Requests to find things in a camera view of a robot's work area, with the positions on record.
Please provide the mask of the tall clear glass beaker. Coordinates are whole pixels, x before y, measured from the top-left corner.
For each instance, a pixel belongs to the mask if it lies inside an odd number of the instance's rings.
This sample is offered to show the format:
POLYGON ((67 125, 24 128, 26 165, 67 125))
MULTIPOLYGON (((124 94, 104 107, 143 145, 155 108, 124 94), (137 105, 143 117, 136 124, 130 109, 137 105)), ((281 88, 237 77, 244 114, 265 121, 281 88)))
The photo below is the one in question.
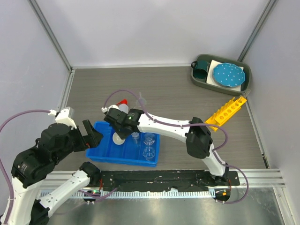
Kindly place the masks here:
POLYGON ((142 152, 142 156, 147 160, 147 161, 151 161, 154 157, 155 157, 156 151, 153 147, 151 146, 147 146, 143 152, 142 152))

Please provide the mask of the small clear glass beaker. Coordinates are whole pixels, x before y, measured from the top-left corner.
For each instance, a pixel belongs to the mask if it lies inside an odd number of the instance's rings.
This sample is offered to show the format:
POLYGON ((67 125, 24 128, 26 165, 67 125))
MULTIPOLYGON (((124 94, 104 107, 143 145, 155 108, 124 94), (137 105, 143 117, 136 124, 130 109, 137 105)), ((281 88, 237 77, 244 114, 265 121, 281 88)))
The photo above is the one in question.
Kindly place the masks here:
POLYGON ((135 147, 140 148, 140 134, 138 132, 133 132, 131 136, 135 147))

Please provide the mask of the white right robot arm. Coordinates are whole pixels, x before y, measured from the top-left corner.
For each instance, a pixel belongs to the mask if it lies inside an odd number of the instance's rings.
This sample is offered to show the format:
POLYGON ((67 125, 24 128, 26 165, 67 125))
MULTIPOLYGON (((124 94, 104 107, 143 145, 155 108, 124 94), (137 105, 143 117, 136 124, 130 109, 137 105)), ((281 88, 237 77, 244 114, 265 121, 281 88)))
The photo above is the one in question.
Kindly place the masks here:
POLYGON ((172 120, 158 117, 139 109, 121 111, 118 106, 103 107, 104 121, 116 131, 121 139, 132 133, 153 133, 174 138, 186 144, 187 153, 201 159, 207 166, 212 181, 223 185, 228 181, 229 168, 220 159, 211 138, 208 124, 197 117, 192 120, 172 120))

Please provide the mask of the white ceramic evaporating dish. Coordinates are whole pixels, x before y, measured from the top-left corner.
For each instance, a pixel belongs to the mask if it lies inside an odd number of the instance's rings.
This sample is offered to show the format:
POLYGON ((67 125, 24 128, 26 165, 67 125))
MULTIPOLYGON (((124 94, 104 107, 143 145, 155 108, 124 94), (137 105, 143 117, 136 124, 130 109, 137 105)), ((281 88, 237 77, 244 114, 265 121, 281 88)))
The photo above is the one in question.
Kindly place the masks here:
POLYGON ((113 134, 112 140, 116 145, 122 145, 125 142, 125 139, 120 138, 116 132, 113 134))

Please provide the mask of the white wash bottle red cap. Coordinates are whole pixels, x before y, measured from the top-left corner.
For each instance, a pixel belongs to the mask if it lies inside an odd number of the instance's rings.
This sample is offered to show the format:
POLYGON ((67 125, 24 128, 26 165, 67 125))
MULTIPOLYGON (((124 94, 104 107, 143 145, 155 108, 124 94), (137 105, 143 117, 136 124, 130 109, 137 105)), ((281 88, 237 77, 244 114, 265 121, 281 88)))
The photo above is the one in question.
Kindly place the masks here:
POLYGON ((123 99, 122 101, 120 101, 117 104, 118 108, 120 111, 124 112, 124 113, 128 113, 129 111, 129 107, 128 107, 128 102, 126 99, 123 99))

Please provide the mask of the yellow test tube rack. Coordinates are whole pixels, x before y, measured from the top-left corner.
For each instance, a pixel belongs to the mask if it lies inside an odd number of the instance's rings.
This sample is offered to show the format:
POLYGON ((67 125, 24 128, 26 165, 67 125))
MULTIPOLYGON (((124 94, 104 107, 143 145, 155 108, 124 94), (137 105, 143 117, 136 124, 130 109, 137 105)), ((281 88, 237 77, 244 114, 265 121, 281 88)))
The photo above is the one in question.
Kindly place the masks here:
POLYGON ((247 102, 243 96, 230 99, 226 104, 212 114, 205 123, 213 124, 218 127, 223 126, 230 118, 232 118, 241 107, 247 102))

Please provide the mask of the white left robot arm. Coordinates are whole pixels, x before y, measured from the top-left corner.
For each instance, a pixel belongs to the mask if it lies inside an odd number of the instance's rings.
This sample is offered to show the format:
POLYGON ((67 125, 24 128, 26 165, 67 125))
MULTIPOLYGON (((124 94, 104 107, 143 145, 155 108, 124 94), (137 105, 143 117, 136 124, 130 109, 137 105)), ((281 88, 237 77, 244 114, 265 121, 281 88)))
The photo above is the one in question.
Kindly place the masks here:
POLYGON ((95 187, 100 181, 100 170, 90 162, 84 162, 72 177, 49 195, 37 198, 40 187, 56 165, 72 152, 97 147, 103 135, 94 129, 89 120, 83 125, 87 135, 82 135, 72 119, 70 107, 55 110, 27 110, 17 113, 1 124, 4 128, 13 119, 28 113, 47 113, 55 123, 43 130, 35 145, 19 153, 12 166, 12 178, 8 178, 4 166, 0 169, 9 187, 9 198, 2 225, 45 225, 54 212, 75 192, 83 187, 95 187))

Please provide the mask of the blue plastic divided bin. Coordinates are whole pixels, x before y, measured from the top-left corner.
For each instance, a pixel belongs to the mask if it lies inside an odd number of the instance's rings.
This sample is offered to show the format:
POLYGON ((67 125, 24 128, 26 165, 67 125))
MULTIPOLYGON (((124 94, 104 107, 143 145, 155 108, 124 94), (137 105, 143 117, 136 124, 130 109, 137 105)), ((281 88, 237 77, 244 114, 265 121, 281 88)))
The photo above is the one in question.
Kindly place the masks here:
POLYGON ((143 150, 148 146, 143 143, 145 133, 140 133, 140 148, 137 148, 131 135, 125 139, 122 145, 116 145, 113 142, 115 131, 105 121, 96 121, 94 128, 103 135, 103 139, 98 147, 87 151, 86 157, 92 161, 150 167, 157 165, 160 152, 160 135, 155 134, 155 143, 150 145, 156 151, 155 157, 151 161, 147 161, 143 157, 143 150))

